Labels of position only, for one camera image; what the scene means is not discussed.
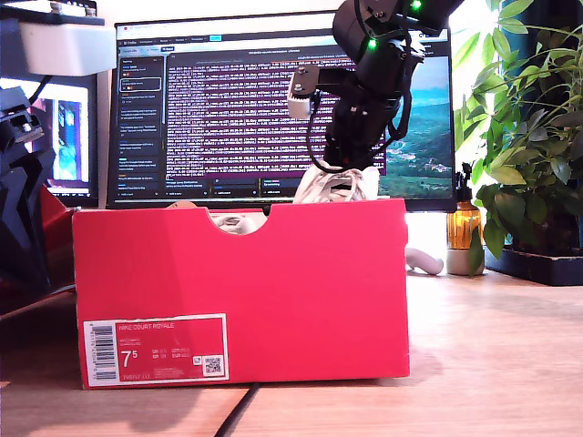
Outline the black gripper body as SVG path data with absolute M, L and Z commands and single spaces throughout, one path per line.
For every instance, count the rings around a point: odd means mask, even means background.
M 339 97 L 326 128 L 325 157 L 373 158 L 381 153 L 381 147 L 374 147 L 399 111 L 401 97 L 378 99 L 358 86 L 326 86 L 325 91 Z

